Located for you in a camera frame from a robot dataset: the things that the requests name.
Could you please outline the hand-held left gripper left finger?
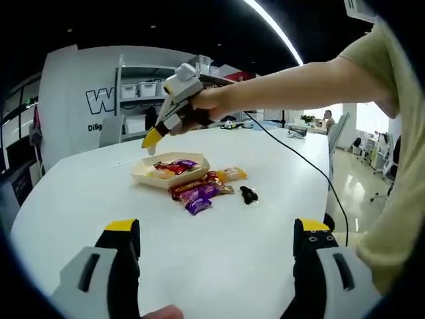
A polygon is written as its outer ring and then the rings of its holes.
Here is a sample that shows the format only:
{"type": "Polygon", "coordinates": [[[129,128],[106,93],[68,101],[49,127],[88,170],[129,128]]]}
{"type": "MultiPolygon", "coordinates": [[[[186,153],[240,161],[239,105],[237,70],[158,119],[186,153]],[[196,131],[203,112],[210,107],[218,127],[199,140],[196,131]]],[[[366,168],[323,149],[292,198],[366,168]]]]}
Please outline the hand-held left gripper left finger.
{"type": "Polygon", "coordinates": [[[66,318],[139,318],[140,226],[113,221],[60,271],[51,300],[66,318]]]}

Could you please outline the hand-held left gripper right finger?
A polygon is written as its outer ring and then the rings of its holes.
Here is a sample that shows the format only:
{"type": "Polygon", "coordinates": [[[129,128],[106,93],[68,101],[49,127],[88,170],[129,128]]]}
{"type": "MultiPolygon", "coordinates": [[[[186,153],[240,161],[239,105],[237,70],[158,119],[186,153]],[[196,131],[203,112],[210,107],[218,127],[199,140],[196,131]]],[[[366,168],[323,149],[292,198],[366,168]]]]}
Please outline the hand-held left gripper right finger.
{"type": "Polygon", "coordinates": [[[294,223],[295,295],[288,318],[364,318],[380,301],[368,266],[313,219],[294,223]]]}

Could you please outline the person's right hand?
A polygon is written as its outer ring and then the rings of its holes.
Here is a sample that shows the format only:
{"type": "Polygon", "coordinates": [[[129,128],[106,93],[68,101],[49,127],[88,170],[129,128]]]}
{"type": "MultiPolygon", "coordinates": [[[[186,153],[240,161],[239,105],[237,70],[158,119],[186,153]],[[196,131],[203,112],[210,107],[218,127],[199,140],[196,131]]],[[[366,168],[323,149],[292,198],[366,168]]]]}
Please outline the person's right hand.
{"type": "Polygon", "coordinates": [[[232,100],[230,86],[209,88],[203,90],[189,100],[194,109],[207,110],[209,119],[217,122],[225,116],[239,112],[238,106],[232,100]]]}

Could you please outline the person's left hand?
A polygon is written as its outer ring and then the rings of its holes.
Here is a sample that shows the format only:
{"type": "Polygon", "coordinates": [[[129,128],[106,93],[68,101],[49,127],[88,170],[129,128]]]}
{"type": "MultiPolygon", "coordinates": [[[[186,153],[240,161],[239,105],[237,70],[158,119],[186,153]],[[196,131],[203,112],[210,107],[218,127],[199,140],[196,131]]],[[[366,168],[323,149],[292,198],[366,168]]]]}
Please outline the person's left hand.
{"type": "Polygon", "coordinates": [[[184,319],[184,316],[178,307],[170,304],[142,316],[141,319],[184,319]]]}

